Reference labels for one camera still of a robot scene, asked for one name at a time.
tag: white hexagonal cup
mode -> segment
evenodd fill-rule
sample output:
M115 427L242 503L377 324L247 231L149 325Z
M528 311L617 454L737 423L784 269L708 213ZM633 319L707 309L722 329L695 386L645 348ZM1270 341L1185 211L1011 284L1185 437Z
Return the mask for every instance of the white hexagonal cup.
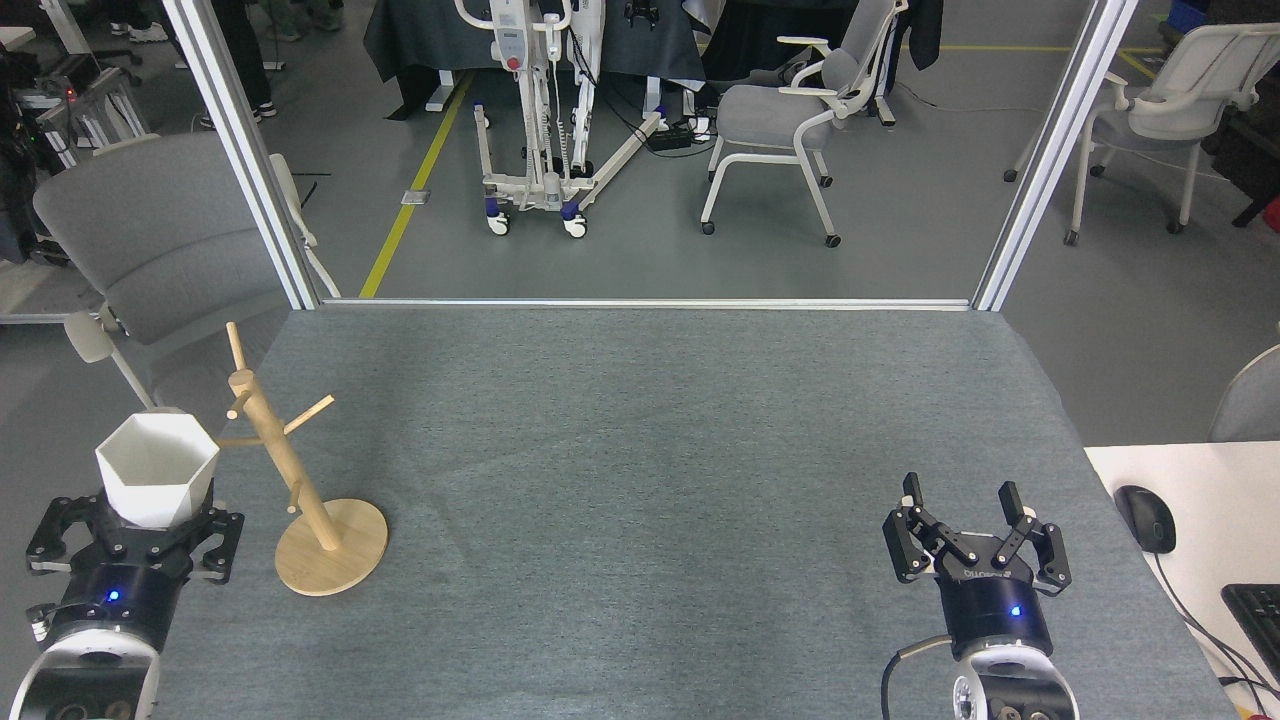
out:
M209 492L218 443L191 415L129 415L95 451L111 507L141 528L172 528L195 515Z

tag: power strip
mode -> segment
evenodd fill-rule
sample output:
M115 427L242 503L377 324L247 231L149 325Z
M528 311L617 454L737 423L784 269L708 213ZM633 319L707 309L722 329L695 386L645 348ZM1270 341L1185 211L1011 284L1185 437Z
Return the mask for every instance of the power strip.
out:
M664 129L650 135L646 143L649 145L649 150L653 151L680 150L694 143L694 131L689 128Z

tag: keyboard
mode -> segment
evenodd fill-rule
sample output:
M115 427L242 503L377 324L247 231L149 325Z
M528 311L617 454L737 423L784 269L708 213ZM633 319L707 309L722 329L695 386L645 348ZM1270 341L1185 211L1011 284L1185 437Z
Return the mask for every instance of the keyboard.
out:
M1271 676L1280 678L1280 585L1226 585L1222 601L1267 664Z

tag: gray seat cushion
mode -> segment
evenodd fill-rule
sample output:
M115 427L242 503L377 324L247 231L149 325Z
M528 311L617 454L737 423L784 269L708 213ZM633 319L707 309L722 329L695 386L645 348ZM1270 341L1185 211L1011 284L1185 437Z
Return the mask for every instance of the gray seat cushion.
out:
M827 104L817 97L783 95L776 87L736 85L721 97L716 127L726 142L791 147L800 123L818 115ZM804 133L804 146L820 150L831 137L831 123Z

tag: metal post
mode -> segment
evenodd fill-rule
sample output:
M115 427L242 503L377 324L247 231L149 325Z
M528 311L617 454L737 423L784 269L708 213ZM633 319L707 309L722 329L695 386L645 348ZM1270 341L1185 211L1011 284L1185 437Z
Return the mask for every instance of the metal post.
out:
M262 136L253 123L227 41L209 0L164 0L174 35L191 65L209 117L262 233L266 251L294 310L317 305Z
M1084 126L1084 117L1093 106L1102 76L1120 47L1120 38L1137 5L1138 0L1094 0L1089 9L1030 163L1014 195L1014 204L1000 229L1000 240L973 296L975 310L1000 311L1009 296L1036 227L1044 215L1071 146Z
M58 32L58 40L63 42L63 47L69 55L92 54L88 42L84 41L84 33L79 31L76 18L67 8L67 0L40 0L40 9L49 14L49 20L54 23L54 29Z

